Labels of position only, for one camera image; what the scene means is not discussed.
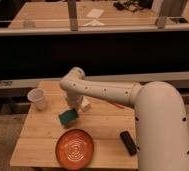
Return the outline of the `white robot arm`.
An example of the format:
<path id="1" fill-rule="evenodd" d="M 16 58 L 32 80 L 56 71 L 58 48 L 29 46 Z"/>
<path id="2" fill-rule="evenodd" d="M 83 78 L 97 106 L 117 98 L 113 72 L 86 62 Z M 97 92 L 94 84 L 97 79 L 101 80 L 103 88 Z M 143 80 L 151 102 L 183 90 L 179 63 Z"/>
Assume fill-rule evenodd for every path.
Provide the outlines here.
<path id="1" fill-rule="evenodd" d="M 61 80 L 67 101 L 84 95 L 131 107 L 135 112 L 139 171 L 189 171 L 189 129 L 183 98 L 169 83 L 96 82 L 72 68 Z"/>

